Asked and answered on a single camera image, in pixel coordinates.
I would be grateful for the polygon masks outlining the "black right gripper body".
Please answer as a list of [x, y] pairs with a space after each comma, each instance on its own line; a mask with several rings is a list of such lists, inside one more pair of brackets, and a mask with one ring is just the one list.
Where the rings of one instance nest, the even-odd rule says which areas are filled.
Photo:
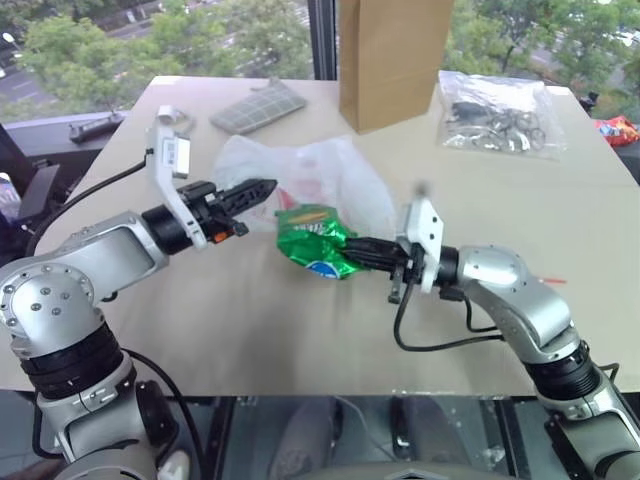
[[398, 238], [390, 249], [388, 261], [391, 265], [391, 290], [389, 303], [401, 301], [402, 290], [410, 281], [420, 283], [425, 267], [425, 250], [415, 242]]

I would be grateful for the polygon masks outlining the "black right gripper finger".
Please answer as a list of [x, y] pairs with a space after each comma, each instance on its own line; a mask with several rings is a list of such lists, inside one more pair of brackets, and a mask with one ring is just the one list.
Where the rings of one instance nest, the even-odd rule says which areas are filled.
[[400, 264], [400, 260], [394, 255], [346, 250], [345, 258], [357, 264], [362, 269], [393, 273]]
[[403, 248], [395, 241], [373, 237], [349, 238], [344, 247], [345, 255], [403, 256]]

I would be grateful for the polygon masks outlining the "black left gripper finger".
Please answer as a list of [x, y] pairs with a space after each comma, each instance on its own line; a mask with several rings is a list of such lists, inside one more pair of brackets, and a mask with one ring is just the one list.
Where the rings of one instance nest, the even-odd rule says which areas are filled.
[[251, 178], [227, 189], [225, 200], [266, 200], [277, 186], [275, 179]]
[[239, 216], [264, 203], [269, 194], [237, 194], [225, 198], [225, 212], [230, 217]]

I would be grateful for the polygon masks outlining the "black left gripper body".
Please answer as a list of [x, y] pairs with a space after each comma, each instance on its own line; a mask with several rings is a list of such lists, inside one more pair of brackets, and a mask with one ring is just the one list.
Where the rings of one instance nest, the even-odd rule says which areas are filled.
[[198, 181], [180, 188], [179, 194], [207, 241], [218, 244], [249, 233], [247, 225], [236, 219], [246, 205], [245, 183], [218, 190], [214, 183]]

